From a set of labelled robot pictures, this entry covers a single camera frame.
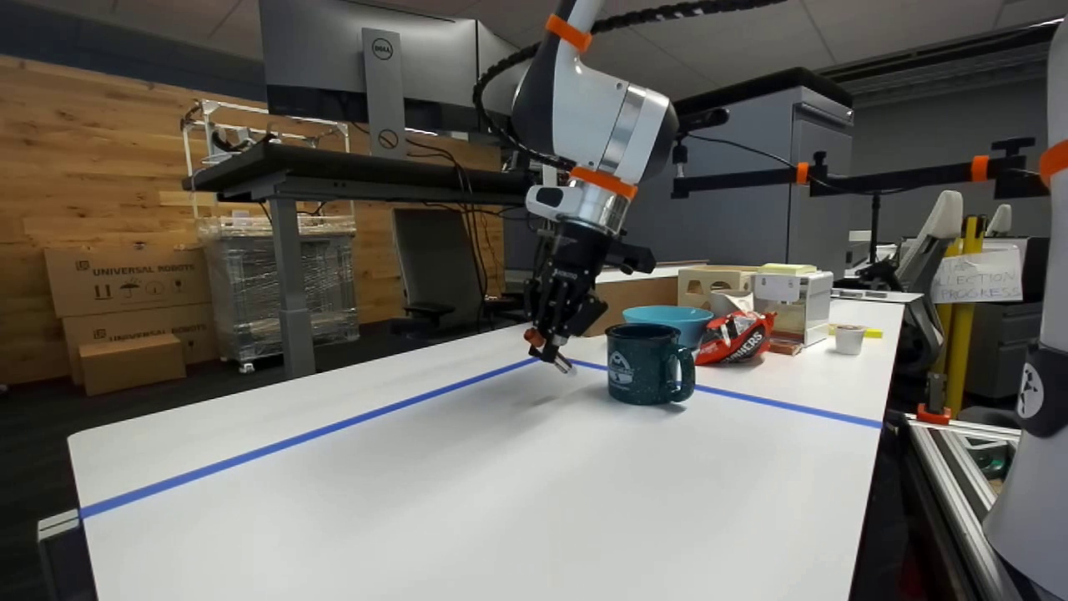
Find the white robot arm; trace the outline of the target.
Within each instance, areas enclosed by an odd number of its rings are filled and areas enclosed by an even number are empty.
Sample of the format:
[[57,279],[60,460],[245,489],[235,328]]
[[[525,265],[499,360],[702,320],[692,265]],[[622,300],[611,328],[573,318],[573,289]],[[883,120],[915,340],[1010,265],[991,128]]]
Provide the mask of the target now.
[[613,17],[603,17],[602,2],[561,0],[545,21],[545,35],[492,64],[472,89],[492,134],[545,170],[525,207],[547,219],[555,236],[529,288],[525,340],[532,356],[561,369],[571,368],[565,344],[608,311],[593,295],[602,267],[656,267],[649,246],[624,245],[622,233],[642,182],[671,161],[681,129],[660,89],[588,68],[584,54],[608,31],[780,0],[678,0]]

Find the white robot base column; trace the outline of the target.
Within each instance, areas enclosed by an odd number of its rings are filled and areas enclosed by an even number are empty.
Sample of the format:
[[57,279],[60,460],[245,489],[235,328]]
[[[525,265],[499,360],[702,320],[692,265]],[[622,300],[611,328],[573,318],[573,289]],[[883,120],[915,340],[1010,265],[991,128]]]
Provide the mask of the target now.
[[1021,365],[1021,438],[985,519],[991,546],[1045,598],[1068,601],[1068,21],[1047,45],[1047,277],[1040,331]]

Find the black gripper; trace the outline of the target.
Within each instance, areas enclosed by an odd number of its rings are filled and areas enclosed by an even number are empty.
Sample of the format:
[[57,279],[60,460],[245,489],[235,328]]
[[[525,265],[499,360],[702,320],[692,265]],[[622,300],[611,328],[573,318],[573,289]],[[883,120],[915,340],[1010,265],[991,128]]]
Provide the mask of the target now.
[[593,320],[591,288],[603,267],[624,273],[651,273],[656,257],[651,246],[588,231],[576,225],[547,225],[536,233],[534,285],[532,285],[532,328],[525,340],[534,352],[565,348],[573,334],[584,334]]

